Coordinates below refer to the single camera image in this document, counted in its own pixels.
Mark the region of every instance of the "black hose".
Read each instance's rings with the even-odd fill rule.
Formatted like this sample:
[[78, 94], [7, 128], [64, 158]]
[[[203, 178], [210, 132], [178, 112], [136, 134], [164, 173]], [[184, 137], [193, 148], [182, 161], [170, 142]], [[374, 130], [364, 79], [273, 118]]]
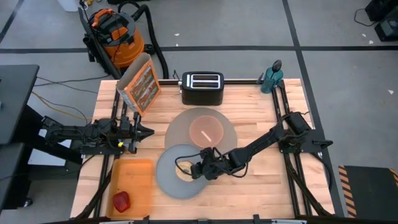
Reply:
[[145, 12], [145, 16], [147, 18], [147, 23], [148, 23], [150, 41], [152, 41], [152, 45], [154, 46], [155, 52], [159, 58], [161, 66], [162, 66], [163, 78], [169, 79], [169, 68], [167, 67], [167, 63], [166, 63], [166, 60], [164, 59], [162, 50], [160, 49], [159, 44], [156, 41], [154, 25], [152, 24], [152, 17], [150, 16], [148, 6], [146, 4], [143, 4], [140, 6], [140, 5], [138, 5], [138, 3], [134, 2], [134, 1], [124, 1], [124, 2], [120, 3], [120, 5], [118, 6], [118, 12], [121, 12], [121, 9], [125, 4], [132, 4], [133, 6], [136, 6], [138, 8], [138, 10], [131, 16], [134, 19], [134, 21], [137, 21], [138, 18], [141, 17], [142, 13]]
[[74, 219], [82, 219], [82, 218], [88, 218], [95, 208], [98, 200], [102, 197], [104, 194], [104, 191], [108, 187], [109, 183], [111, 182], [111, 176], [112, 176], [112, 169], [108, 172], [106, 178], [104, 179], [104, 184], [99, 187], [99, 189], [95, 192], [93, 198], [90, 200], [88, 205], [83, 209], [83, 211], [77, 215]]

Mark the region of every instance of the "toaster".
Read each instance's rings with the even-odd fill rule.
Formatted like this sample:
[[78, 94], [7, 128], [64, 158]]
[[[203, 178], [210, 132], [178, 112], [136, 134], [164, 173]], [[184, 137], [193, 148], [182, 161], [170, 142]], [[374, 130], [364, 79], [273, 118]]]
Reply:
[[220, 72], [185, 72], [178, 84], [185, 105], [217, 106], [223, 102], [224, 75]]

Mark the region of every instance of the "wooden tabletop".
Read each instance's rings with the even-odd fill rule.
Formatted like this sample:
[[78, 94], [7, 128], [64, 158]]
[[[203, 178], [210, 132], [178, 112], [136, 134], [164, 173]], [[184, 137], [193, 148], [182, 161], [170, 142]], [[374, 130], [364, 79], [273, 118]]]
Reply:
[[[101, 82], [93, 119], [111, 116], [115, 84], [116, 80]], [[307, 112], [300, 79], [285, 79], [285, 86], [290, 109]], [[181, 112], [195, 107], [183, 105], [178, 91], [178, 86], [162, 86], [162, 93], [142, 118], [142, 124], [154, 129], [155, 134], [137, 145], [137, 154], [125, 153], [121, 159], [149, 158], [156, 164], [165, 150], [164, 138], [169, 123]], [[257, 85], [226, 85], [223, 104], [209, 108], [224, 114], [234, 125], [238, 147], [246, 146], [276, 124], [272, 95], [261, 93]], [[132, 114], [130, 110], [127, 112], [130, 118]], [[311, 125], [309, 114], [305, 119]], [[326, 210], [334, 213], [322, 164], [309, 154], [302, 154], [301, 160], [308, 188]], [[102, 161], [103, 156], [95, 156], [82, 168], [71, 217], [78, 215], [96, 192]], [[108, 170], [112, 161], [113, 158], [109, 161]], [[303, 214], [303, 200], [297, 186], [296, 189]], [[102, 216], [105, 215], [107, 201], [108, 190], [103, 195]], [[153, 201], [151, 220], [252, 219], [254, 214], [259, 214], [260, 218], [294, 217], [284, 159], [276, 144], [253, 157], [245, 178], [222, 175], [211, 180], [202, 193], [189, 200], [169, 197], [154, 181]]]

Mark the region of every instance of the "orange vacuum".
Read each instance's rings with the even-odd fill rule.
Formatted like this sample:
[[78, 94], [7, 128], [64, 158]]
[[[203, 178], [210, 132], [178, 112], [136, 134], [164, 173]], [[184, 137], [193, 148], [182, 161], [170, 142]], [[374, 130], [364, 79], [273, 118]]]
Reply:
[[[137, 11], [131, 16], [122, 12], [121, 8], [125, 4], [136, 6]], [[83, 42], [88, 48], [90, 61], [93, 62], [95, 61], [94, 58], [96, 58], [105, 72], [112, 75], [112, 68], [104, 60], [104, 54], [107, 54], [112, 64], [123, 74], [139, 54], [146, 52], [151, 55], [157, 54], [162, 66], [163, 78], [169, 78], [169, 70], [156, 41], [154, 26], [152, 25], [152, 18], [147, 5], [143, 4], [140, 6], [134, 1], [125, 1], [119, 5], [118, 12], [114, 12], [112, 9], [101, 9], [92, 14], [90, 18], [87, 17], [84, 11], [87, 22], [84, 21], [81, 11], [79, 13], [83, 27], [86, 30]], [[135, 21], [143, 13], [146, 14], [152, 45], [144, 43], [144, 39], [136, 27]], [[95, 46], [98, 44], [105, 49], [105, 52]]]
[[90, 17], [89, 24], [116, 68], [130, 66], [144, 52], [144, 39], [134, 19], [126, 13], [102, 9]]

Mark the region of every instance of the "orange tray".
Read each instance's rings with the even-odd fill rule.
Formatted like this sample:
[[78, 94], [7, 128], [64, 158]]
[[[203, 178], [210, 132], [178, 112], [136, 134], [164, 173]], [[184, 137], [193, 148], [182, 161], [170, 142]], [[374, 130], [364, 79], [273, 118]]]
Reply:
[[[152, 210], [152, 181], [154, 164], [150, 159], [116, 159], [109, 186], [108, 218], [146, 217]], [[113, 206], [113, 195], [125, 191], [129, 194], [130, 208], [123, 213]]]

